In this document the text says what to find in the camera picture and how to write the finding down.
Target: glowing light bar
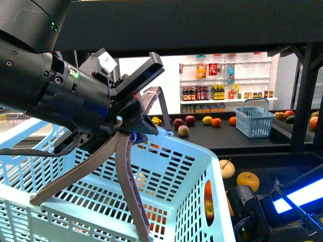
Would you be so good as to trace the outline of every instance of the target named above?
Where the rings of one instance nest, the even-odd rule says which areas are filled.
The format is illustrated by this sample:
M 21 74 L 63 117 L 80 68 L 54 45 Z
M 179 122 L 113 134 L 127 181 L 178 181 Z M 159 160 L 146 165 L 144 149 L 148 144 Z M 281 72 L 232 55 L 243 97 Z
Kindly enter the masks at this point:
M 323 178 L 287 195 L 287 197 L 297 206 L 302 206 L 323 198 Z M 283 213 L 292 209 L 292 207 L 282 198 L 274 201 L 274 207 L 276 208 L 277 213 Z

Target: plastic basket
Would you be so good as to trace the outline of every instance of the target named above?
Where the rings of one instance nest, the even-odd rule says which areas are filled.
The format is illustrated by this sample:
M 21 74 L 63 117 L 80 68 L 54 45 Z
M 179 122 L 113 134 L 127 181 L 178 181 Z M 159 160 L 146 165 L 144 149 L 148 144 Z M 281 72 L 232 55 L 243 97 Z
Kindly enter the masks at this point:
M 30 119 L 1 135 L 12 147 L 46 122 Z M 140 196 L 153 241 L 235 241 L 219 160 L 209 150 L 158 129 L 131 151 Z M 37 149 L 51 151 L 66 130 L 53 125 Z M 29 203 L 43 186 L 89 154 L 76 149 L 60 158 L 0 156 L 0 240 L 94 242 L 140 241 L 115 171 L 114 157 L 40 206 Z M 204 185 L 211 181 L 215 218 L 207 225 Z
M 244 104 L 252 100 L 266 100 L 264 109 L 259 107 L 244 107 Z M 271 133 L 275 115 L 268 111 L 269 101 L 266 98 L 247 99 L 241 108 L 235 108 L 237 116 L 236 127 L 249 138 L 268 137 Z

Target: yellow fruit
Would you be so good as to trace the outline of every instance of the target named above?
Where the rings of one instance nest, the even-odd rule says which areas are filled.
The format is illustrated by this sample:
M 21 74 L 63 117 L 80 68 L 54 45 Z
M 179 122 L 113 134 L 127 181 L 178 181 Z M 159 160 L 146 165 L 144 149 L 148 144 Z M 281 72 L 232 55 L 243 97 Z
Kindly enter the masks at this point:
M 318 117 L 318 112 L 314 112 L 311 114 L 311 117 Z
M 153 117 L 151 121 L 157 126 L 159 126 L 162 123 L 162 121 L 158 117 Z
M 205 125 L 210 125 L 210 124 L 212 124 L 212 117 L 210 117 L 210 116 L 206 116 L 206 117 L 204 117 L 203 118 L 203 123 L 205 124 Z
M 237 185 L 248 185 L 251 187 L 251 189 L 253 190 L 253 192 L 257 192 L 259 185 L 260 185 L 260 181 L 259 178 L 251 173 L 251 172 L 242 172 L 238 175 L 237 177 Z
M 286 116 L 283 112 L 275 112 L 275 116 L 280 121 L 283 121 L 286 118 Z

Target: shelf display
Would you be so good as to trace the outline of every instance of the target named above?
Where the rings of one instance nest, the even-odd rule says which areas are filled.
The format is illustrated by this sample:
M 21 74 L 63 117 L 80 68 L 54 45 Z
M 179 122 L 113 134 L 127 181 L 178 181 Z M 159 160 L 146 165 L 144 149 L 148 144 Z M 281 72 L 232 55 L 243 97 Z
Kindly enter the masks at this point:
M 276 100 L 274 91 L 270 90 L 272 60 L 262 52 L 208 54 L 203 58 L 181 56 L 181 92 L 188 92 L 193 87 L 195 96 L 185 98 L 182 95 L 180 104 L 201 104 L 201 108 L 194 107 L 194 112 L 203 112 L 204 104 L 243 102 L 248 98 L 262 97 Z M 218 109 L 209 108 L 211 112 Z

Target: packaged snack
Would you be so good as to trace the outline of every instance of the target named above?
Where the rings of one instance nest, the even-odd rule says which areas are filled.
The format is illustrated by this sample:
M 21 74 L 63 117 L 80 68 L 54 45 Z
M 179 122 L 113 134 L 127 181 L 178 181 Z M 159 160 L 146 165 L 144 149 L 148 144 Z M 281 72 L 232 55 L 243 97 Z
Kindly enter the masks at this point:
M 208 64 L 208 75 L 216 76 L 217 74 L 218 74 L 218 64 L 217 63 Z
M 234 91 L 234 94 L 239 94 L 239 89 L 240 89 L 240 85 L 233 85 L 232 86 L 232 90 Z
M 228 83 L 234 83 L 234 64 L 228 65 Z
M 198 79 L 206 78 L 206 64 L 198 63 L 196 67 L 196 76 Z

